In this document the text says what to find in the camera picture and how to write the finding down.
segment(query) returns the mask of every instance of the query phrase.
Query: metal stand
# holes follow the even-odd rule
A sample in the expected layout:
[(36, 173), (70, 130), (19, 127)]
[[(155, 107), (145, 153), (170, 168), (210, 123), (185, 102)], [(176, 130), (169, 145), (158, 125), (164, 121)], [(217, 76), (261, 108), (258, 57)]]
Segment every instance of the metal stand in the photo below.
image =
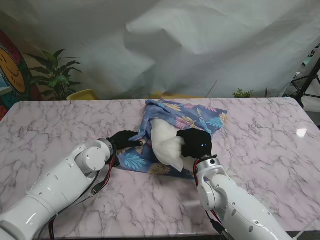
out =
[[(319, 98), (320, 99), (320, 96), (306, 94), (306, 91), (308, 90), (308, 88), (310, 87), (310, 85), (311, 85), (311, 83), (312, 83), (312, 81), (314, 79), (317, 79), (318, 83), (320, 84), (320, 79), (319, 79), (319, 76), (318, 76), (318, 72), (319, 71), (320, 71), (320, 58), (316, 62), (316, 64), (315, 64), (314, 68), (312, 69), (310, 75), (295, 79), (295, 80), (293, 80), (291, 82), (292, 85), (297, 89), (297, 91), (295, 92), (295, 95), (292, 96), (292, 98), (294, 98), (302, 108), (304, 108), (304, 105), (302, 103), (302, 97), (303, 96), (308, 96), (308, 97), (313, 97), (313, 98)], [(301, 79), (306, 79), (306, 81), (305, 81), (304, 85), (302, 86), (302, 88), (299, 88), (296, 85), (295, 82), (299, 81)]]

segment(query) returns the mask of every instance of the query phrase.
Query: white curtain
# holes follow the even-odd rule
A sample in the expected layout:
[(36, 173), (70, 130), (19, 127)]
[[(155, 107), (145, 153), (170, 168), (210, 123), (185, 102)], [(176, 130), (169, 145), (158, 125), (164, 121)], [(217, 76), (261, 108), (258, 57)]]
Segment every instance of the white curtain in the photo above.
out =
[(79, 57), (78, 90), (100, 99), (281, 96), (320, 42), (319, 0), (2, 0), (0, 11), (22, 53)]

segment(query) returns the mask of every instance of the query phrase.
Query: yellow smiley face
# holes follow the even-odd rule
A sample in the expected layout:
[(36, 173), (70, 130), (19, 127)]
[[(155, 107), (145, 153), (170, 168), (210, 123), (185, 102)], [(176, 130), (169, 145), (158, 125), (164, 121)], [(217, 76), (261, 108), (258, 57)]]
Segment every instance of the yellow smiley face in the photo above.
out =
[(24, 77), (22, 76), (18, 66), (11, 56), (2, 48), (0, 48), (0, 68), (6, 78), (20, 93), (26, 91)]

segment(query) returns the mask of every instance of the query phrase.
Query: white marble surface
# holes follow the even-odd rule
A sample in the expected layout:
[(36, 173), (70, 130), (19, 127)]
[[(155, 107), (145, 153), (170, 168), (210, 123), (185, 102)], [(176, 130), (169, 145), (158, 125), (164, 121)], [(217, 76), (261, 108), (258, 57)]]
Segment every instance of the white marble surface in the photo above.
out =
[[(285, 230), (299, 231), (319, 216), (320, 131), (293, 99), (177, 101), (228, 110), (225, 128), (213, 136), (212, 153)], [(144, 100), (14, 105), (0, 122), (0, 211), (77, 144), (137, 130), (144, 107)], [(193, 181), (119, 169), (97, 197), (55, 221), (56, 237), (190, 234), (215, 234)]]

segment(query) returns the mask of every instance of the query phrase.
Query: blue floral cloth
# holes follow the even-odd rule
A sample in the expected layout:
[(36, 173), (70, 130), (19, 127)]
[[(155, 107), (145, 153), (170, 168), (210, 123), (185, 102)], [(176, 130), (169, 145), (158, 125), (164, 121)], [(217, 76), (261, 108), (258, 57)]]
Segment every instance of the blue floral cloth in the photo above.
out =
[(125, 149), (118, 155), (118, 168), (141, 173), (166, 175), (193, 179), (193, 173), (183, 169), (177, 171), (170, 165), (163, 165), (152, 150), (151, 123), (159, 118), (167, 121), (178, 129), (196, 128), (208, 132), (211, 137), (224, 126), (227, 111), (202, 105), (182, 104), (166, 100), (146, 100), (145, 113), (140, 125), (139, 134), (131, 140), (143, 141), (143, 146)]

